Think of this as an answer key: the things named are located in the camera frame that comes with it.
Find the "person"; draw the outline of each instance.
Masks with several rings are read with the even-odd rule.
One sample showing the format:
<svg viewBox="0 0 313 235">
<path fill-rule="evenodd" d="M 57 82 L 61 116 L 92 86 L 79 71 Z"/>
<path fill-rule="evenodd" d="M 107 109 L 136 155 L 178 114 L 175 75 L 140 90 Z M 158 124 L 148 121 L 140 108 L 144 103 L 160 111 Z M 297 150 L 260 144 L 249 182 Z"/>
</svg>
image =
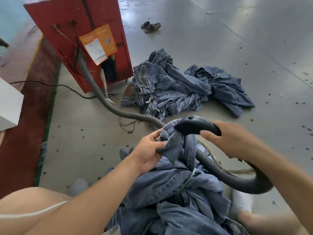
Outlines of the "person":
<svg viewBox="0 0 313 235">
<path fill-rule="evenodd" d="M 214 122 L 222 135 L 201 131 L 229 158 L 248 160 L 260 168 L 276 186 L 294 215 L 263 217 L 251 213 L 252 197 L 234 191 L 232 211 L 237 220 L 254 234 L 313 234 L 313 180 L 283 156 L 273 151 L 243 127 L 229 122 Z M 161 130 L 142 140 L 133 152 L 99 182 L 74 198 L 33 187 L 16 191 L 0 200 L 0 214 L 32 213 L 68 201 L 34 217 L 1 219 L 0 234 L 6 235 L 85 235 L 102 234 L 132 184 L 160 160 L 155 142 Z"/>
</svg>

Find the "pair of sandals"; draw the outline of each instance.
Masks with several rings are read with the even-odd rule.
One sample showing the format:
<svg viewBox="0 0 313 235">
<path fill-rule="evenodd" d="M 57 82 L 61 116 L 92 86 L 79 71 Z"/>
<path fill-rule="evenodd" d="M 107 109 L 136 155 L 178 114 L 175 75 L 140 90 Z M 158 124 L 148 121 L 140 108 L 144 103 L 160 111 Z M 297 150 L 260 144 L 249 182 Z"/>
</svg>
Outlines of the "pair of sandals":
<svg viewBox="0 0 313 235">
<path fill-rule="evenodd" d="M 150 24 L 149 21 L 146 21 L 145 23 L 141 25 L 141 28 L 145 29 L 146 33 L 153 33 L 154 31 L 158 30 L 160 27 L 161 27 L 160 23 Z"/>
</svg>

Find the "concrete floor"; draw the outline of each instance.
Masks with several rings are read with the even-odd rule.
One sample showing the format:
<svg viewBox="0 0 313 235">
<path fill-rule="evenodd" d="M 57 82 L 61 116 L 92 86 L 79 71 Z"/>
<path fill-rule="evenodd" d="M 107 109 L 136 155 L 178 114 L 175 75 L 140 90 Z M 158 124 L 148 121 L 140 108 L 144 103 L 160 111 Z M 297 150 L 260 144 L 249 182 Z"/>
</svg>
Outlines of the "concrete floor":
<svg viewBox="0 0 313 235">
<path fill-rule="evenodd" d="M 168 121 L 197 114 L 236 122 L 313 173 L 309 130 L 313 129 L 313 0 L 119 0 L 119 4 L 133 66 L 164 47 L 182 70 L 192 64 L 217 66 L 241 78 L 256 104 L 239 119 L 220 104 L 208 102 L 199 112 L 182 112 Z M 145 34 L 140 24 L 146 20 L 162 27 Z M 59 83 L 80 90 L 64 66 Z M 109 87 L 109 92 L 119 93 L 112 98 L 117 104 L 126 85 Z M 135 146 L 151 131 L 142 123 L 128 135 L 97 99 L 86 100 L 59 87 L 40 186 L 66 193 L 77 178 L 93 184 L 119 163 L 120 148 Z M 215 146 L 212 150 L 226 168 L 246 167 Z M 256 213 L 286 210 L 276 189 L 255 196 Z"/>
</svg>

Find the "person's right arm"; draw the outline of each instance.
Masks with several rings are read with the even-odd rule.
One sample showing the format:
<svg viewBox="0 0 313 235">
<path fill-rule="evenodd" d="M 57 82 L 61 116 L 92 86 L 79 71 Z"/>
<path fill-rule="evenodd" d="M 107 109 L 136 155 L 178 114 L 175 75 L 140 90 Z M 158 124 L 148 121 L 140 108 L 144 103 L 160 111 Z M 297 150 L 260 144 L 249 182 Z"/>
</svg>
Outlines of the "person's right arm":
<svg viewBox="0 0 313 235">
<path fill-rule="evenodd" d="M 250 161 L 272 181 L 302 225 L 313 234 L 313 179 L 243 127 L 214 121 L 222 136 L 202 130 L 229 158 Z"/>
</svg>

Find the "hand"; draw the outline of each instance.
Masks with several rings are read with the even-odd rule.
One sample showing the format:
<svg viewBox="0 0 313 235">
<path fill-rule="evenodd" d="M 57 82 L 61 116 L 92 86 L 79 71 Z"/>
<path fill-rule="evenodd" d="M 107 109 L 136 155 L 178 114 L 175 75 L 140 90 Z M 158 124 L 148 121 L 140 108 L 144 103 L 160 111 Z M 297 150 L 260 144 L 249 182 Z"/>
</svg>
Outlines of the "hand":
<svg viewBox="0 0 313 235">
<path fill-rule="evenodd" d="M 272 149 L 240 125 L 216 120 L 213 122 L 221 130 L 222 136 L 201 130 L 200 135 L 214 143 L 229 158 L 253 162 L 255 157 L 265 156 Z"/>
<path fill-rule="evenodd" d="M 129 157 L 132 157 L 139 166 L 140 173 L 150 171 L 161 159 L 161 155 L 156 153 L 156 149 L 162 148 L 166 142 L 155 142 L 160 136 L 162 129 L 143 137 Z"/>
</svg>

